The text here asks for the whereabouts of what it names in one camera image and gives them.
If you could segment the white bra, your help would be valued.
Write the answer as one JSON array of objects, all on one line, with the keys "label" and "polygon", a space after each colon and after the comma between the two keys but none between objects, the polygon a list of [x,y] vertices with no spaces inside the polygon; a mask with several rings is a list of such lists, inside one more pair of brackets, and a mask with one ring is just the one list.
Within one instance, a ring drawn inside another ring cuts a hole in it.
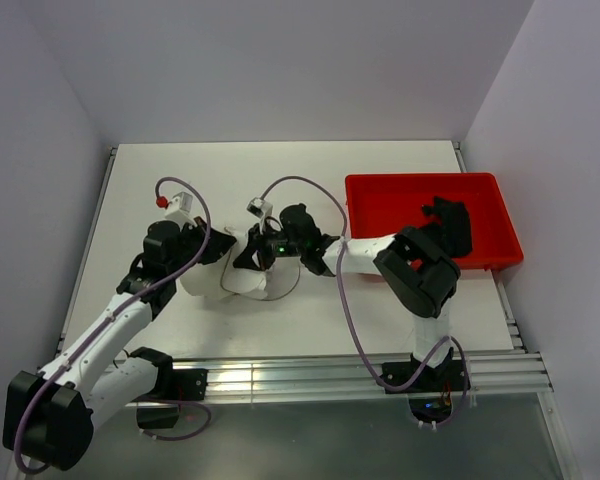
[{"label": "white bra", "polygon": [[231,226],[221,230],[232,236],[236,243],[217,262],[197,264],[180,279],[180,286],[193,297],[221,300],[231,295],[264,300],[268,297],[267,274],[263,271],[237,269],[233,261],[247,245],[247,234]]}]

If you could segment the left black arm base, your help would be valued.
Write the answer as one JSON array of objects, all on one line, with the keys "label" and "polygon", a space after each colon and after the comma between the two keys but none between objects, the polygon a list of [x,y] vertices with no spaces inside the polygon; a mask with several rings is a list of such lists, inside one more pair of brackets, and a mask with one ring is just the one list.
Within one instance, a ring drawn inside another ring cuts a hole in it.
[{"label": "left black arm base", "polygon": [[194,410],[201,411],[202,424],[211,421],[210,410],[203,404],[207,389],[208,371],[202,368],[176,369],[160,374],[157,385],[140,398],[136,408],[136,424],[144,432],[162,436],[162,431],[173,429]]}]

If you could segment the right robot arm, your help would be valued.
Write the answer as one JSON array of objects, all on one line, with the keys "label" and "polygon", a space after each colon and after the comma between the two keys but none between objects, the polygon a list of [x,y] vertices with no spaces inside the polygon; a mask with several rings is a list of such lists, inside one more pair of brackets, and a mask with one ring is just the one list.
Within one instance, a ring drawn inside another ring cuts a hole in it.
[{"label": "right robot arm", "polygon": [[266,200],[252,199],[247,211],[258,222],[232,260],[234,269],[267,272],[279,258],[297,258],[309,272],[334,277],[339,286],[345,273],[381,276],[414,316],[415,383],[432,390],[446,379],[452,349],[448,301],[460,269],[423,229],[408,226],[382,237],[346,239],[321,232],[303,203],[283,209],[276,228],[269,224],[272,205]]}]

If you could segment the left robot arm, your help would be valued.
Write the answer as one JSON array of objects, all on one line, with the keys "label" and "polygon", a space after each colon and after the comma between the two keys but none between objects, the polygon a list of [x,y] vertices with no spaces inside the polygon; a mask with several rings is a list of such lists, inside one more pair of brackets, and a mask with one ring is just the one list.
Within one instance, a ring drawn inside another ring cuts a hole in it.
[{"label": "left robot arm", "polygon": [[196,264],[219,262],[235,243],[201,218],[149,226],[142,252],[98,319],[37,373],[21,371],[11,380],[3,445],[23,473],[72,468],[95,431],[129,402],[176,399],[173,359],[166,353],[141,347],[120,368],[107,369],[165,309],[181,275]]}]

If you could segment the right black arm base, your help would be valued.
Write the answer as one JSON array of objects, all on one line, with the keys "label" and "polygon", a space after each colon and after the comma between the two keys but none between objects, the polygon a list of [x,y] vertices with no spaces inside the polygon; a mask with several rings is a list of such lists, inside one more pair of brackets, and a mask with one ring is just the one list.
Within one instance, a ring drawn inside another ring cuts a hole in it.
[{"label": "right black arm base", "polygon": [[[416,372],[420,363],[417,361],[385,362],[381,365],[381,378],[388,385],[397,387],[406,383]],[[471,381],[464,372],[460,360],[451,360],[446,365],[436,368],[426,367],[418,378],[401,393],[462,393],[469,389]]]}]

